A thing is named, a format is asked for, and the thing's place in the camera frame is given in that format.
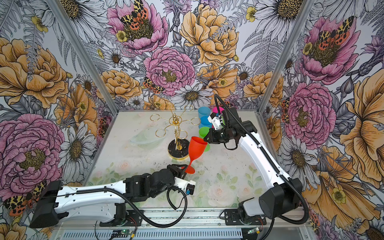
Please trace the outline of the red wine glass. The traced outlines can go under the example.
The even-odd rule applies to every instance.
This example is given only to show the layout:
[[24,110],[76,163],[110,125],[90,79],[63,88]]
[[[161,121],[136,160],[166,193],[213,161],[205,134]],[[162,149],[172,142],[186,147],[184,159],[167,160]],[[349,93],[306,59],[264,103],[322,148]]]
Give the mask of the red wine glass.
[[190,163],[188,167],[185,169],[185,173],[194,174],[195,169],[192,167],[192,163],[194,160],[198,159],[205,151],[208,143],[205,142],[200,137],[191,137],[191,141],[189,144],[189,158]]

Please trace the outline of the pink wine glass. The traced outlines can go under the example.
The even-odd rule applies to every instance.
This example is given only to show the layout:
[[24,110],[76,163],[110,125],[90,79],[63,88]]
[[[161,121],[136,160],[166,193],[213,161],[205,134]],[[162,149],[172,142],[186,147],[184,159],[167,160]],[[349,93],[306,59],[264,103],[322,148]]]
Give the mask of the pink wine glass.
[[212,112],[215,113],[215,114],[220,114],[223,110],[224,110],[224,108],[222,108],[222,107],[219,107],[219,108],[214,107],[212,109]]

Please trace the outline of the light blue wine glass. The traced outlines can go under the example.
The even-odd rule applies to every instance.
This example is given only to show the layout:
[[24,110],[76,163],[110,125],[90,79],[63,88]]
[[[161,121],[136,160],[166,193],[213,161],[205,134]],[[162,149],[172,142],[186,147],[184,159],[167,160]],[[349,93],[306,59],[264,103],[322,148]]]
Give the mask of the light blue wine glass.
[[198,109],[199,119],[208,118],[210,114],[211,114],[211,109],[209,107],[200,107]]

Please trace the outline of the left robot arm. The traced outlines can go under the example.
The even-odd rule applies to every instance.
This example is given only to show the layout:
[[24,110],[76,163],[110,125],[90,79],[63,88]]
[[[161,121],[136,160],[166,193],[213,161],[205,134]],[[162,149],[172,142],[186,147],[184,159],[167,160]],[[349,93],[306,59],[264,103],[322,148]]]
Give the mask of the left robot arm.
[[168,165],[152,174],[135,175],[125,180],[88,187],[65,186],[54,181],[42,191],[37,202],[30,228],[47,228],[66,220],[99,221],[106,226],[117,226],[128,218],[129,205],[136,216],[156,228],[176,225],[187,212],[184,206],[181,215],[171,223],[159,224],[144,215],[135,204],[156,198],[171,191],[182,194],[186,202],[195,191],[196,182],[185,179],[186,165]]

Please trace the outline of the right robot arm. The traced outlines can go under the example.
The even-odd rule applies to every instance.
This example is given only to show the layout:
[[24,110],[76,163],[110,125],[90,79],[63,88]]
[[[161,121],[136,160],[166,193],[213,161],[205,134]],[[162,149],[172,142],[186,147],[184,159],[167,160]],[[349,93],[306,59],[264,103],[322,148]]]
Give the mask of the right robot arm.
[[251,121],[242,121],[236,108],[228,107],[217,94],[214,95],[216,108],[223,111],[212,113],[209,122],[213,127],[204,137],[209,144],[226,145],[231,140],[244,150],[260,172],[267,190],[257,199],[251,198],[239,203],[238,214],[243,223],[250,223],[256,217],[302,225],[310,218],[309,206],[303,195],[303,184],[291,177],[274,159],[264,145],[257,128]]

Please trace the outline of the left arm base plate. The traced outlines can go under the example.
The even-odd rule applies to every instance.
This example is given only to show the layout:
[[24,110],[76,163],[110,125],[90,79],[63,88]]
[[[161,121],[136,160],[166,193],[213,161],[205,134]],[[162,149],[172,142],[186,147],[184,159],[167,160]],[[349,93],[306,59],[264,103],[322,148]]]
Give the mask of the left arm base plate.
[[128,210],[121,214],[115,214],[109,222],[99,223],[100,227],[140,227],[142,225],[142,217],[135,211]]

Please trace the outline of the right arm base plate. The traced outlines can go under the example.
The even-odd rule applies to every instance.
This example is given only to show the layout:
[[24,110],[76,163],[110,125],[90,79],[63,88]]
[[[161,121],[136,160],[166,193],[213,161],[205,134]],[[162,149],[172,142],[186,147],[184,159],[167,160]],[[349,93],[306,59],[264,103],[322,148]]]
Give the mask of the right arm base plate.
[[266,218],[260,215],[250,217],[238,209],[225,209],[220,218],[225,221],[226,226],[264,226],[267,224]]

